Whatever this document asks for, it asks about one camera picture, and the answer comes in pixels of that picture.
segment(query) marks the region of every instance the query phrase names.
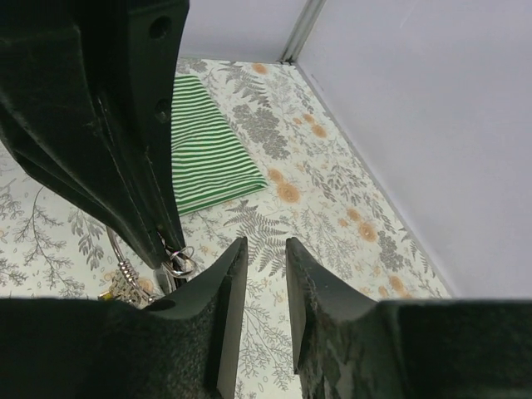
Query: black plastic part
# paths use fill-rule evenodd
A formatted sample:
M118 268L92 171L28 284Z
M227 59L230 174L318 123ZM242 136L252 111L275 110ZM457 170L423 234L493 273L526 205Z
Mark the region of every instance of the black plastic part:
M234 397L248 247L138 310L120 302L0 300L2 397Z
M0 2L0 140L152 268L185 246L170 118L187 0Z
M532 397L532 302L373 302L287 242L303 398Z

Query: gray leaf pattern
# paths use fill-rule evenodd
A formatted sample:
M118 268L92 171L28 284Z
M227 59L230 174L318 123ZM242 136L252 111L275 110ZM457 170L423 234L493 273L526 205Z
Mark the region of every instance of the gray leaf pattern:
M249 237L249 273L235 397L301 397L293 375L284 241L366 295L448 294L327 112L293 66L180 60L199 76L270 186L182 217L199 271ZM41 187L0 145L0 294L95 298L116 258L105 226ZM140 283L151 271L131 249Z

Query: green and white striped napkin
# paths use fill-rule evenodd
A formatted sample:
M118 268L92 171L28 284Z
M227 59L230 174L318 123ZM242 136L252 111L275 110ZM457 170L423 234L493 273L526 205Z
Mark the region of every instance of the green and white striped napkin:
M172 179L180 214L268 185L197 76L175 78L171 133Z

